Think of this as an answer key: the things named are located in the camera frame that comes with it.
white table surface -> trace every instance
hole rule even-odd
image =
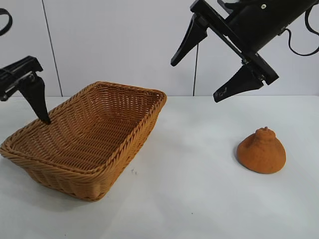
[[[48,98],[51,109],[66,98]],[[0,140],[35,118],[0,103]],[[260,127],[287,152],[260,175],[235,159]],[[149,139],[100,201],[35,183],[0,158],[1,239],[318,239],[319,97],[169,97]]]

